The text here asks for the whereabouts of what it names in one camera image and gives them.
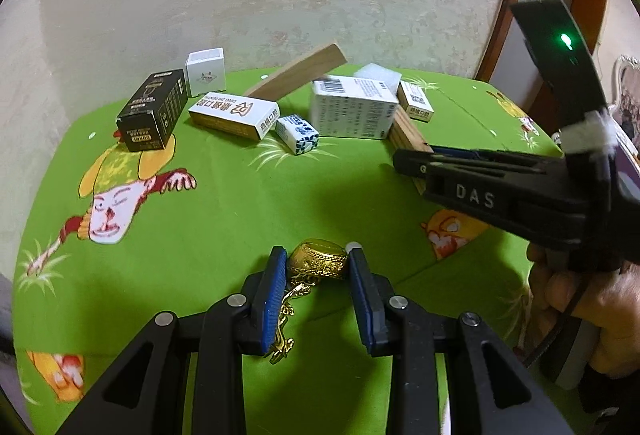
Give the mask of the person's right hand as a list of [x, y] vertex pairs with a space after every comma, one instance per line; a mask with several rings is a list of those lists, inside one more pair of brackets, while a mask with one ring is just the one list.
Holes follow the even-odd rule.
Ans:
[[[533, 263], [528, 284], [533, 295], [525, 347], [539, 345], [570, 303], [578, 276], [553, 271], [553, 253], [536, 244], [527, 247]], [[639, 267], [625, 263], [614, 273], [594, 276], [573, 315], [600, 329], [599, 342], [589, 361], [593, 370], [609, 377], [626, 377], [639, 370]]]

